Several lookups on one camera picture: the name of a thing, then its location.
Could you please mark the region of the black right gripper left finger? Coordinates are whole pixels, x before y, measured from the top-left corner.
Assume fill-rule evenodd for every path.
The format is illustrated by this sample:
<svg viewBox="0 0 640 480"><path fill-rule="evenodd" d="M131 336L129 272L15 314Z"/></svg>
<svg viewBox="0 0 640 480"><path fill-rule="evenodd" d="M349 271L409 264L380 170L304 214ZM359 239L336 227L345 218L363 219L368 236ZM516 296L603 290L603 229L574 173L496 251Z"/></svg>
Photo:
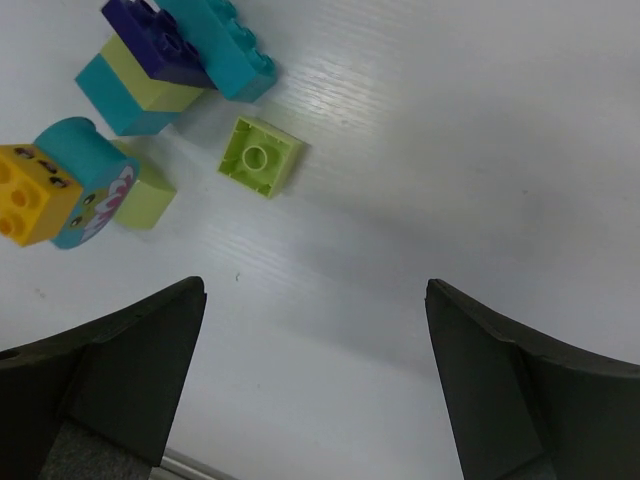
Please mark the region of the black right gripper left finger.
<svg viewBox="0 0 640 480"><path fill-rule="evenodd" d="M163 458L205 313L181 280L1 353L4 479L146 479Z"/></svg>

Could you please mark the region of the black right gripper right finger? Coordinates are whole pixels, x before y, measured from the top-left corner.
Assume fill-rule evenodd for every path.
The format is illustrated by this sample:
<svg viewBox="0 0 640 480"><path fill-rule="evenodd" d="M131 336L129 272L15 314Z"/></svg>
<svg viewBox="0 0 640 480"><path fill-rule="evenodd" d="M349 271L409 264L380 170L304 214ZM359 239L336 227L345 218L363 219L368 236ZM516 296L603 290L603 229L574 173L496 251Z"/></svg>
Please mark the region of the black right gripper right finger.
<svg viewBox="0 0 640 480"><path fill-rule="evenodd" d="M556 340L440 279L425 308L464 478L638 478L638 365Z"/></svg>

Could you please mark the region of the small lime lego brick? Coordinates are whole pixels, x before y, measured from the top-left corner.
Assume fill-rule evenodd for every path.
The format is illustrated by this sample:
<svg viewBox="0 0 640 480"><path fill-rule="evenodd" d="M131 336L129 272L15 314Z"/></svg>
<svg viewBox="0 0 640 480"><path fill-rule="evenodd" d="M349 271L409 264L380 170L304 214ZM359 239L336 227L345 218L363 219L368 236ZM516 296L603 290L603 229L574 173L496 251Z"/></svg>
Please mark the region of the small lime lego brick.
<svg viewBox="0 0 640 480"><path fill-rule="evenodd" d="M287 182L305 144L254 117L239 116L218 172L271 199Z"/></svg>

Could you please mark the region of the teal and lime lego stack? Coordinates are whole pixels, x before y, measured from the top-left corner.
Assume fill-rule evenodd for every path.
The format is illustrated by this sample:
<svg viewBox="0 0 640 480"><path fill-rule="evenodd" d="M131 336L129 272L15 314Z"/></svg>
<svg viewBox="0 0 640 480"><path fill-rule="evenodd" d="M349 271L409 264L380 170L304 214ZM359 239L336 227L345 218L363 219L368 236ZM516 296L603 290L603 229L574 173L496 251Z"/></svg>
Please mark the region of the teal and lime lego stack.
<svg viewBox="0 0 640 480"><path fill-rule="evenodd" d="M75 81L118 136L158 134L205 92L149 77L115 34Z"/></svg>

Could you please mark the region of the purple lego brick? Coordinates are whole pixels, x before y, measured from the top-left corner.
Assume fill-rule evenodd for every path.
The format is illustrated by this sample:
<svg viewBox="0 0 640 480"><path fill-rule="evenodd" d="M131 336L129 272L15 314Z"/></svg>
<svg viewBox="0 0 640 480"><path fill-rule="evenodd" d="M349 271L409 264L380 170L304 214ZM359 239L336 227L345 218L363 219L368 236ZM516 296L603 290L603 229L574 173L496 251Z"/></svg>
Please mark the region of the purple lego brick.
<svg viewBox="0 0 640 480"><path fill-rule="evenodd" d="M142 0L109 0L101 13L150 78L216 90L199 52L169 12Z"/></svg>

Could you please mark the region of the long teal lego brick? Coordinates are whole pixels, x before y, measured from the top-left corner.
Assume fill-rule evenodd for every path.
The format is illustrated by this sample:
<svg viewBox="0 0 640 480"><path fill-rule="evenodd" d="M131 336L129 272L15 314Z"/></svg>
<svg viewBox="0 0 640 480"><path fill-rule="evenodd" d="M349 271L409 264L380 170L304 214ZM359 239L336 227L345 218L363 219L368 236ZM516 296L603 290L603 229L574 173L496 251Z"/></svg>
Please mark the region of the long teal lego brick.
<svg viewBox="0 0 640 480"><path fill-rule="evenodd" d="M275 63L259 50L256 36L239 21L231 2L157 0L156 5L173 15L225 99L253 103L277 82Z"/></svg>

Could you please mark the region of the teal lime yellow lego cluster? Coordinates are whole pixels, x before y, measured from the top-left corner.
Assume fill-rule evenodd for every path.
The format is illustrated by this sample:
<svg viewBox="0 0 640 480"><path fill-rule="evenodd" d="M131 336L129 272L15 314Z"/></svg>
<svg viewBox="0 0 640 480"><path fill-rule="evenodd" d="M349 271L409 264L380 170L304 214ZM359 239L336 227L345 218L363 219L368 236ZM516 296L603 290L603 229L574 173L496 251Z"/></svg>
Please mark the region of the teal lime yellow lego cluster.
<svg viewBox="0 0 640 480"><path fill-rule="evenodd" d="M84 117L1 148L1 234L21 247L49 241L73 249L111 221L150 230L175 195L152 161Z"/></svg>

